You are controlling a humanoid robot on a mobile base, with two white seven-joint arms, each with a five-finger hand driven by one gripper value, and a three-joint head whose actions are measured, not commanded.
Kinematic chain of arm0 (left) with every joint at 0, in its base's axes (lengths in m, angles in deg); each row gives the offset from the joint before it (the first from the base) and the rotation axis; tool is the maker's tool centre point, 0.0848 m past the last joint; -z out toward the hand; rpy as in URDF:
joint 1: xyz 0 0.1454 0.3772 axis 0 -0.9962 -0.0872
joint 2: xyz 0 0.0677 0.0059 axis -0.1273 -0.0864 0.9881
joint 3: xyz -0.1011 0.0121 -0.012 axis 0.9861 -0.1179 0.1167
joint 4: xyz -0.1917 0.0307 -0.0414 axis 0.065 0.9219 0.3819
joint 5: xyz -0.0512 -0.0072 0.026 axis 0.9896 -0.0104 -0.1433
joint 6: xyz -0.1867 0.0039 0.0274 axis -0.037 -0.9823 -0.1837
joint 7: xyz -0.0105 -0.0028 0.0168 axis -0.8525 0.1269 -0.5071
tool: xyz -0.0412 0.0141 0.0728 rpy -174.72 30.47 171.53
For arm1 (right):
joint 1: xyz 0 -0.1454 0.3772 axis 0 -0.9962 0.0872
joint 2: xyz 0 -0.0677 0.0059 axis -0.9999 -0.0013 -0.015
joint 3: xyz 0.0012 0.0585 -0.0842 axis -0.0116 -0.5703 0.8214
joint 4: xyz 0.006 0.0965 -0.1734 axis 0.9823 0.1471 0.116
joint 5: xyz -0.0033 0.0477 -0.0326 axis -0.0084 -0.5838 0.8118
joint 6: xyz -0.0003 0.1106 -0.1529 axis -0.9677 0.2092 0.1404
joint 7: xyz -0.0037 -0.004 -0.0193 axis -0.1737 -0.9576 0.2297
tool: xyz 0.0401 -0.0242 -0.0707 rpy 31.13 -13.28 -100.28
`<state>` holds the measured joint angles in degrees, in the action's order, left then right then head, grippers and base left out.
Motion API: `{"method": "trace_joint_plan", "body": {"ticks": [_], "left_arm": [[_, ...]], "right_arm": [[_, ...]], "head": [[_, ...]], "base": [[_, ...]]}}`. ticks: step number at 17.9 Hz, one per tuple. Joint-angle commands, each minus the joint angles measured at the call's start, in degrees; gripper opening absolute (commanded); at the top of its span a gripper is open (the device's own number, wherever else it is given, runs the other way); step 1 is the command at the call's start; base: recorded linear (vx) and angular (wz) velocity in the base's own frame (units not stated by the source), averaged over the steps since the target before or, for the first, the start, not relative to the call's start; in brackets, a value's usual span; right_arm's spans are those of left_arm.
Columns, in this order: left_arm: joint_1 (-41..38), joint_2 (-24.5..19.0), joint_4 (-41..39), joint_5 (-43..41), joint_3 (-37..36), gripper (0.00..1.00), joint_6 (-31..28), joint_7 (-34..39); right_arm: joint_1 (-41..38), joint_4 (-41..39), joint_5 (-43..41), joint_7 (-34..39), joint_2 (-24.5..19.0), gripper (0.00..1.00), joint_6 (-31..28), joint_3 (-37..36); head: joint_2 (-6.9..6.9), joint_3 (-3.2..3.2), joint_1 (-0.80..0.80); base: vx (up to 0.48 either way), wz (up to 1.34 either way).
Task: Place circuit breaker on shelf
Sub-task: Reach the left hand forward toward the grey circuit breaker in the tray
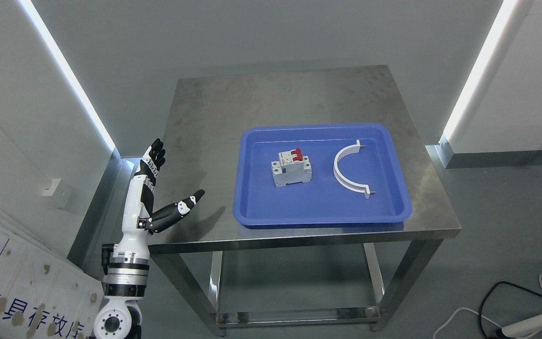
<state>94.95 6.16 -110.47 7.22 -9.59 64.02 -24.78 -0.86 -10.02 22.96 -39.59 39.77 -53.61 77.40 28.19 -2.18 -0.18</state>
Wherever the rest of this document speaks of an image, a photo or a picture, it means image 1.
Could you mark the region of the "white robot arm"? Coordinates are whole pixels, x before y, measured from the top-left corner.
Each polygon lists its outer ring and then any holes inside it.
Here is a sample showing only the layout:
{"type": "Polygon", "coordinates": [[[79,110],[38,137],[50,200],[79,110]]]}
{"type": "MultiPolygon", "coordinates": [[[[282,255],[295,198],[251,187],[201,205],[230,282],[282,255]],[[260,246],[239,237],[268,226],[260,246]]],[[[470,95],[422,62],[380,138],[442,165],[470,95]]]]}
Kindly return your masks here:
{"type": "Polygon", "coordinates": [[[149,261],[135,253],[115,254],[117,244],[103,244],[101,266],[106,301],[93,322],[93,339],[141,339],[149,261]]]}

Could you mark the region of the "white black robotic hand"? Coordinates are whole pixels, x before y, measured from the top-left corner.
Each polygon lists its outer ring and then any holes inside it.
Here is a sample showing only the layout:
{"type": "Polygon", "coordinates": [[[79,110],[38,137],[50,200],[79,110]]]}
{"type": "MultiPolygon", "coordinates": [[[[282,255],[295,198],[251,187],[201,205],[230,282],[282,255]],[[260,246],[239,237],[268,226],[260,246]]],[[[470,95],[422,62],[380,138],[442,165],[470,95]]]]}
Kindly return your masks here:
{"type": "Polygon", "coordinates": [[[137,172],[129,182],[122,221],[122,241],[144,242],[147,236],[159,234],[185,219],[205,194],[200,189],[178,202],[153,210],[154,191],[166,150],[160,138],[146,149],[137,172]]]}

